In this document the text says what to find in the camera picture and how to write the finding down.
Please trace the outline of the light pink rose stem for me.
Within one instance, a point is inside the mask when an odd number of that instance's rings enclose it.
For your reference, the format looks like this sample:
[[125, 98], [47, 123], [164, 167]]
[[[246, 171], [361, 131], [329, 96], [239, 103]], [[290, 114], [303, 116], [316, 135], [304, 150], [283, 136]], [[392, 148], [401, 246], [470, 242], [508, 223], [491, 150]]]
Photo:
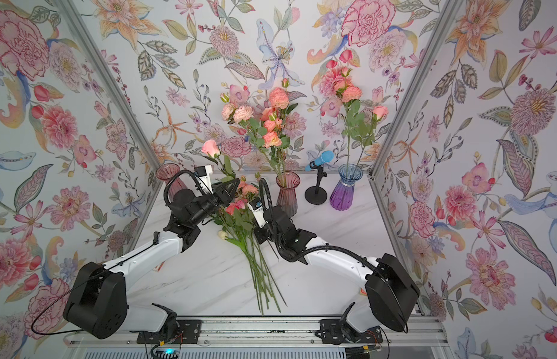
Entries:
[[216, 163], [217, 168], [224, 174], [223, 181], [236, 179], [236, 173], [232, 168], [229, 155], [223, 154], [214, 140], [205, 141], [201, 152], [211, 162]]
[[359, 114], [362, 119], [358, 121], [356, 141], [360, 144], [361, 152], [356, 162], [357, 167], [359, 167], [366, 148], [376, 142], [378, 124], [388, 116], [388, 113], [389, 110], [386, 106], [376, 106], [366, 114]]

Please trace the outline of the coral pink rose spray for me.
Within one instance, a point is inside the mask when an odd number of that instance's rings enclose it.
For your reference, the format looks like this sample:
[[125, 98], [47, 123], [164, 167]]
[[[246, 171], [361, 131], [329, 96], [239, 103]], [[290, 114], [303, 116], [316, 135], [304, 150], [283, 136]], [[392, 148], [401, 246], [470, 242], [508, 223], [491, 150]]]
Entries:
[[272, 115], [263, 123], [266, 134], [262, 137], [265, 154], [270, 167], [275, 173], [286, 171], [287, 149], [290, 146], [290, 137], [284, 133], [284, 124], [281, 118]]

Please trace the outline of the pale pink peony stem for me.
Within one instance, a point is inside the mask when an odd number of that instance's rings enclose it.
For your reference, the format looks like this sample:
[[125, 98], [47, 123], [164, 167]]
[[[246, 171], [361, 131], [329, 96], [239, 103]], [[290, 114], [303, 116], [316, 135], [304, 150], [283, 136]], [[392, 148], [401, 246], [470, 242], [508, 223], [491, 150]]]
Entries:
[[268, 167], [272, 169], [265, 154], [260, 149], [262, 140], [260, 140], [259, 135], [263, 112], [270, 107], [270, 104], [257, 115], [253, 106], [250, 106], [247, 102], [240, 103], [239, 100], [233, 100], [230, 93], [223, 93], [220, 98], [224, 104], [221, 111], [222, 119], [226, 121], [228, 125], [236, 127], [237, 130], [244, 131], [244, 135], [247, 137], [247, 143], [262, 154], [262, 157], [268, 163]]

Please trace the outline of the coral pink carnation stem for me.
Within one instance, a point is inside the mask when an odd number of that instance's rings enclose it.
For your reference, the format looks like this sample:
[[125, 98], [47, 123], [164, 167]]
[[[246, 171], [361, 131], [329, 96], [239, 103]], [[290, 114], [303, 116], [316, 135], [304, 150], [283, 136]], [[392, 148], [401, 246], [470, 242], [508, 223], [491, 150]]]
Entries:
[[300, 136], [306, 129], [305, 119], [295, 111], [297, 105], [290, 102], [286, 88], [274, 88], [269, 95], [269, 103], [270, 107], [266, 109], [263, 123], [274, 115], [283, 120], [285, 134], [292, 139]]

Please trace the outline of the coral carnation spray stem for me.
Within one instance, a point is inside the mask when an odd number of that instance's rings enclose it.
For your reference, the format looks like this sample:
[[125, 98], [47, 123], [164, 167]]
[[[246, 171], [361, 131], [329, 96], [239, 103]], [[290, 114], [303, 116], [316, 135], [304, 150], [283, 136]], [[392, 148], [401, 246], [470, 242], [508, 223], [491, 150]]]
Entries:
[[327, 109], [323, 109], [323, 113], [341, 119], [344, 123], [341, 135], [347, 140], [347, 165], [351, 164], [353, 143], [364, 147], [369, 136], [365, 113], [362, 111], [363, 92], [354, 84], [351, 72], [350, 68], [330, 61], [320, 83], [322, 94], [327, 99]]

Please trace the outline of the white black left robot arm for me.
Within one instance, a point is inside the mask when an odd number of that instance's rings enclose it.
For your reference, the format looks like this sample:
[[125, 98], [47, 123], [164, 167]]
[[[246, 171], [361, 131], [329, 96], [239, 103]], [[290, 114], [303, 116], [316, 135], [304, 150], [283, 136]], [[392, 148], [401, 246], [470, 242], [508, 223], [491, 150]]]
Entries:
[[176, 338], [181, 330], [173, 310], [156, 303], [133, 305], [127, 294], [147, 273], [188, 250], [203, 220], [229, 206], [239, 184], [239, 179], [211, 183], [209, 173], [176, 173], [163, 192], [171, 211], [164, 230], [138, 250], [104, 264], [83, 266], [70, 290], [64, 319], [100, 340], [117, 332], [138, 332], [160, 341]]

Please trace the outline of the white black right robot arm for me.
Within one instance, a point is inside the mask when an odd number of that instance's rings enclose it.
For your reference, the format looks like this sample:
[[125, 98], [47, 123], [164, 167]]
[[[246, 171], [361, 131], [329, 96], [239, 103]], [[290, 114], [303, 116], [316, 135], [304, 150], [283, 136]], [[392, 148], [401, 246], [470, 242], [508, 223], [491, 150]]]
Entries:
[[391, 254], [361, 256], [297, 228], [281, 207], [272, 203], [265, 179], [259, 179], [258, 187], [259, 198], [248, 206], [259, 226], [260, 238], [274, 243], [279, 256], [288, 263], [327, 269], [365, 290], [366, 301], [351, 303], [341, 317], [341, 331], [349, 340], [380, 326], [409, 332], [409, 318], [421, 292], [398, 258]]

